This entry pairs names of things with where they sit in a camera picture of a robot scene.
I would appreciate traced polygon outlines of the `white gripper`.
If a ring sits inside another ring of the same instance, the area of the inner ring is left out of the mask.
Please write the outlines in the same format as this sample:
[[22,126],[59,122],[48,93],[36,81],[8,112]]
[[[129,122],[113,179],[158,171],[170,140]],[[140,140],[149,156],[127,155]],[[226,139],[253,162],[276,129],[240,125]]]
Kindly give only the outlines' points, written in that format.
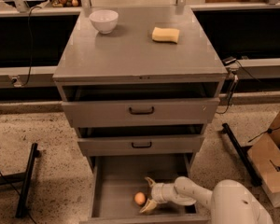
[[150,177],[146,176],[145,180],[151,188],[151,198],[147,199],[145,205],[141,208],[140,213],[149,213],[154,210],[158,203],[168,203],[171,200],[172,185],[165,183],[157,183]]

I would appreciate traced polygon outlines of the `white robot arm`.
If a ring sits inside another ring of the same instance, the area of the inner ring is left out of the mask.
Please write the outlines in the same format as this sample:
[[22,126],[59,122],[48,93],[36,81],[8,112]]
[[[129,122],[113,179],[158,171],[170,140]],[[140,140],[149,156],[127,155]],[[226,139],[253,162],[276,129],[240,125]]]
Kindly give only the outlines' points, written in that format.
[[211,212],[211,224],[273,224],[263,205],[234,180],[220,181],[213,190],[205,189],[185,176],[173,183],[157,183],[150,177],[146,177],[146,181],[150,197],[140,210],[142,214],[164,203],[186,206],[198,202]]

